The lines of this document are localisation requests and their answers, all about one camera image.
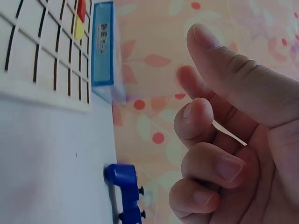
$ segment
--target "toy wheel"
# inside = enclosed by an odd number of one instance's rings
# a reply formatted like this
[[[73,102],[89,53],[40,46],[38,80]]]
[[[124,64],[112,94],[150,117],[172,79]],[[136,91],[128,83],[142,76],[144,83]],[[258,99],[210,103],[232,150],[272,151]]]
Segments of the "toy wheel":
[[[123,213],[119,214],[119,215],[118,215],[118,218],[123,222],[123,219],[124,219],[124,217],[123,217]]]
[[[141,214],[141,217],[143,217],[143,218],[146,219],[146,212],[145,212],[145,210],[143,210],[143,212],[141,212],[140,214]]]
[[[139,189],[139,194],[144,195],[144,188],[143,188],[143,187],[141,187],[141,188]]]

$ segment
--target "black grid line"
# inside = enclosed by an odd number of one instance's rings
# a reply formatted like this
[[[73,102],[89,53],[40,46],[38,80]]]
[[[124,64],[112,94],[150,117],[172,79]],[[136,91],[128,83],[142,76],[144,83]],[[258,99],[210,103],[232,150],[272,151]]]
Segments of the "black grid line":
[[[24,0],[21,0],[21,1],[20,1],[20,4],[19,4],[18,10],[17,10],[17,13],[16,13],[16,15],[15,15],[16,18],[18,18],[19,15],[20,15],[20,11],[21,11],[23,2],[24,2]]]
[[[34,71],[33,71],[33,82],[36,83],[37,79],[37,62],[38,62],[38,54],[39,54],[39,45],[36,45],[36,56],[34,59]]]
[[[14,31],[15,31],[15,26],[13,26],[13,28],[11,30],[10,38],[9,38],[8,49],[7,49],[7,54],[6,54],[6,61],[5,61],[5,68],[4,68],[5,71],[8,71],[11,47],[13,45]]]

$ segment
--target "knuckle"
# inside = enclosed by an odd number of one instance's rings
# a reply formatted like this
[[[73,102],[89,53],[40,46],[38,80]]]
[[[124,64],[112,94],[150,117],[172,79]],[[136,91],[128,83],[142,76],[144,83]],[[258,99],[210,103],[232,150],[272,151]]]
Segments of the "knuckle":
[[[183,178],[187,178],[190,176],[190,169],[195,165],[195,158],[198,158],[202,153],[202,149],[206,147],[208,143],[200,142],[194,145],[184,156],[181,164],[181,173]]]

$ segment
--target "hand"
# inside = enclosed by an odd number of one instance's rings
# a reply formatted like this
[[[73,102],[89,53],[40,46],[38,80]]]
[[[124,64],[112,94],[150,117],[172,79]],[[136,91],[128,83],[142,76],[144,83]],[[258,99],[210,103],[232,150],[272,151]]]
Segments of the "hand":
[[[299,83],[220,46],[203,25],[187,45],[196,68],[178,70],[193,101],[174,121],[189,149],[174,213],[185,224],[299,223]]]

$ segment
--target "red dot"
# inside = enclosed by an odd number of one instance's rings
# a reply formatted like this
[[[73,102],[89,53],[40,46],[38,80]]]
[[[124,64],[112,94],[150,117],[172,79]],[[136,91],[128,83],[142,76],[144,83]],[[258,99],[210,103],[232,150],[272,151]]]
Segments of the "red dot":
[[[192,2],[191,7],[195,10],[199,10],[201,5],[198,2]]]
[[[164,135],[161,132],[157,132],[153,135],[153,142],[156,144],[161,144],[165,140]]]
[[[136,100],[134,103],[134,107],[136,110],[142,110],[145,108],[145,102],[143,100]]]
[[[282,42],[282,45],[284,45],[284,46],[286,46],[286,45],[288,44],[288,43],[286,42],[286,39],[285,39],[285,38],[282,39],[281,42]]]
[[[175,97],[176,99],[183,99],[185,96],[186,96],[186,94],[177,94],[177,95],[175,95],[174,97]]]

